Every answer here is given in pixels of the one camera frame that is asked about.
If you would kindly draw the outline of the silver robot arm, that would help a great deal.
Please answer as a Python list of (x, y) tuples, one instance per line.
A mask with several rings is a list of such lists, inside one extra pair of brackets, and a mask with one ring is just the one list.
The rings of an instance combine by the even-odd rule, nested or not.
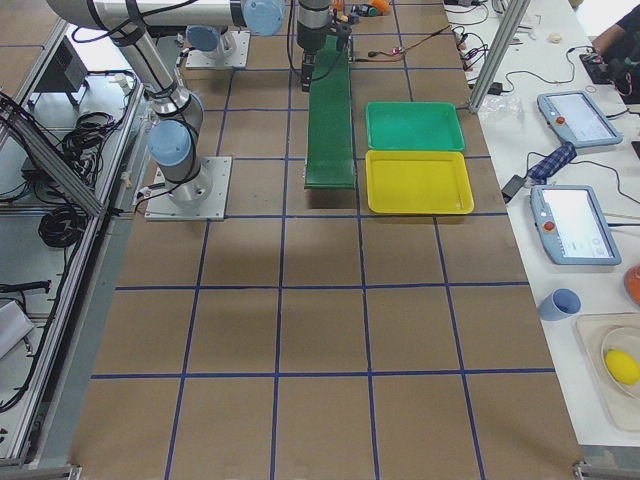
[[(274, 35), (282, 26), (284, 12), (284, 1), (239, 3), (241, 25), (256, 35)], [(331, 1), (299, 1), (296, 27), (297, 45), (302, 49), (300, 69), (296, 70), (293, 67), (290, 47), (287, 47), (287, 57), (290, 69), (300, 80), (302, 91), (309, 93), (313, 83), (329, 77), (336, 66), (346, 59), (345, 50), (351, 36), (351, 25), (348, 20), (338, 18)], [(336, 38), (336, 55), (326, 71), (316, 75), (315, 67), (319, 53), (325, 47), (329, 36)], [(186, 39), (193, 49), (201, 52), (218, 52), (221, 56), (224, 50), (221, 27), (189, 25), (186, 28)]]
[(240, 1), (50, 1), (62, 19), (91, 30), (99, 30), (120, 50), (136, 76), (144, 83), (151, 108), (167, 127), (159, 126), (148, 136), (149, 147), (169, 140), (171, 131), (184, 132), (189, 142), (185, 159), (168, 165), (156, 157), (175, 203), (196, 205), (217, 191), (225, 196), (229, 181), (218, 167), (221, 159), (200, 159), (195, 153), (204, 108), (176, 72), (163, 62), (148, 32), (150, 27), (245, 27), (248, 17)]

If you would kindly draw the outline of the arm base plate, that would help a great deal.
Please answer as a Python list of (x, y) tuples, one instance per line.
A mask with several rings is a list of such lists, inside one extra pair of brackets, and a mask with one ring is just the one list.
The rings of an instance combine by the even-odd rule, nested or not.
[(222, 221), (226, 213), (232, 158), (198, 157), (200, 172), (190, 182), (169, 193), (168, 183), (146, 202), (149, 221)]
[(187, 69), (227, 70), (244, 69), (247, 64), (251, 35), (247, 31), (193, 26), (186, 32), (190, 51)]

